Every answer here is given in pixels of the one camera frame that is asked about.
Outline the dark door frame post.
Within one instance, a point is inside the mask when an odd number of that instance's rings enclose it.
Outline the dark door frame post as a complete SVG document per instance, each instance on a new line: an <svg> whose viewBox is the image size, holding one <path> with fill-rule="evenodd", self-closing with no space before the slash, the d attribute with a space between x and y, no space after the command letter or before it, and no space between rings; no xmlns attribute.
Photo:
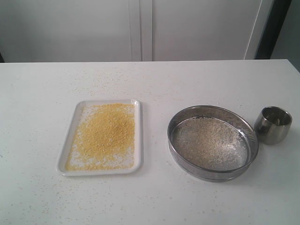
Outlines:
<svg viewBox="0 0 300 225"><path fill-rule="evenodd" d="M274 0L255 53L255 60L269 60L292 0Z"/></svg>

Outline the yellow and white grain mix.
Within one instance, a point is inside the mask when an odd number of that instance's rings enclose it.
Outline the yellow and white grain mix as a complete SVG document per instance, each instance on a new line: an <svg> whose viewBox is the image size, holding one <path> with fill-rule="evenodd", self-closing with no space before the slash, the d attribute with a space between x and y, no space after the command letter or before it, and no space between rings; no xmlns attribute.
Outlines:
<svg viewBox="0 0 300 225"><path fill-rule="evenodd" d="M188 119L176 128L173 146L190 163L228 171L247 163L248 147L242 134L215 118Z"/></svg>

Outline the stainless steel cup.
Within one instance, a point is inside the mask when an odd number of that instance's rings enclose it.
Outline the stainless steel cup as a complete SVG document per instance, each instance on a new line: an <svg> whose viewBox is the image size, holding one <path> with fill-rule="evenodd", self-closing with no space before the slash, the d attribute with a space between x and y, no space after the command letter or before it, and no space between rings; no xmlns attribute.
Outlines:
<svg viewBox="0 0 300 225"><path fill-rule="evenodd" d="M277 106L268 106L261 110L255 121L254 130L259 141L274 145L282 142L291 127L291 114Z"/></svg>

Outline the yellow millet in tray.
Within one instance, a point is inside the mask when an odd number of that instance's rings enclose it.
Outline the yellow millet in tray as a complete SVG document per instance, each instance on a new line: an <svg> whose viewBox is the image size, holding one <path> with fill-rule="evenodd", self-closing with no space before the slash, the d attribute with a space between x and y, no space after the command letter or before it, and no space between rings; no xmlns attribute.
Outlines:
<svg viewBox="0 0 300 225"><path fill-rule="evenodd" d="M65 163L67 171L110 171L134 166L135 107L85 106Z"/></svg>

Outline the round steel mesh sieve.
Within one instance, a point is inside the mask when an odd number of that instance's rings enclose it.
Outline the round steel mesh sieve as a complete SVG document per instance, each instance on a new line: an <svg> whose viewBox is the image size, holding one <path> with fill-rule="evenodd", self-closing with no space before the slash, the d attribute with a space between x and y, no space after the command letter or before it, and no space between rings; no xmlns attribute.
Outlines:
<svg viewBox="0 0 300 225"><path fill-rule="evenodd" d="M167 138L174 161L187 173L209 182L239 177L259 151L256 134L242 117L211 105L176 113L168 124Z"/></svg>

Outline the white square tray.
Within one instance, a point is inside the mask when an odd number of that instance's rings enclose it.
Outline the white square tray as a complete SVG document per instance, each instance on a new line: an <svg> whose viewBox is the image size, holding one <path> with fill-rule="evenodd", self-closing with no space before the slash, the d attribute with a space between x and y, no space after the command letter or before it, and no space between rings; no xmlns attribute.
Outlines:
<svg viewBox="0 0 300 225"><path fill-rule="evenodd" d="M64 176L129 174L143 161L141 103L90 100L77 104L56 170Z"/></svg>

